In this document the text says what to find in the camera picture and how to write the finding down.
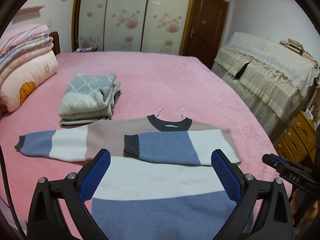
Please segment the wooden headboard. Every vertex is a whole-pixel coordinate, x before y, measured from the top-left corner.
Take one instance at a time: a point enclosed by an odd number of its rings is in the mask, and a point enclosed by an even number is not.
[[[60,53],[59,34],[57,32],[52,32],[50,36],[53,37],[53,53],[57,55]]]

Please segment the door handle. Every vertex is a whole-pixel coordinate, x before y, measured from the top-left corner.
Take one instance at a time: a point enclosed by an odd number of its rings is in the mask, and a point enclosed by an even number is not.
[[[197,33],[193,30],[193,28],[191,28],[190,38],[192,38],[193,34],[197,34]]]

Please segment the white wall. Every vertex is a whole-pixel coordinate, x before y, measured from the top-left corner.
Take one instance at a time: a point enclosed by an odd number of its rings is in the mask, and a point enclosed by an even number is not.
[[[294,0],[234,0],[231,19],[223,46],[237,31],[276,43],[291,38],[320,63],[320,36]]]
[[[224,46],[228,42],[228,33],[230,30],[231,22],[232,22],[232,15],[233,15],[233,9],[234,9],[234,0],[224,0],[229,3],[228,12],[227,12],[227,18],[225,23],[225,28],[222,34],[222,39],[220,43],[220,47]]]
[[[13,18],[7,30],[30,23],[45,23],[51,31],[57,31],[61,52],[71,52],[71,19],[73,0],[28,0],[24,6],[45,5],[39,12]]]

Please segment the striped sweater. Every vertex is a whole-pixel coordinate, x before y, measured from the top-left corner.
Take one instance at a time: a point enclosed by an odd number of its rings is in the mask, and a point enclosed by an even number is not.
[[[209,164],[216,148],[240,161],[230,131],[188,118],[100,120],[27,134],[16,146],[28,156],[65,161],[92,159],[101,148],[111,164],[91,214],[109,239],[213,239],[236,206]]]

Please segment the sliding wardrobe door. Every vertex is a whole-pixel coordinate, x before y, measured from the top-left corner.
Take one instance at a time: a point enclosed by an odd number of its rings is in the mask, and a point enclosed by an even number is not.
[[[179,54],[189,1],[148,1],[143,52]]]
[[[79,47],[103,51],[104,21],[107,0],[81,0],[79,14]]]
[[[108,0],[104,50],[140,51],[147,0]]]

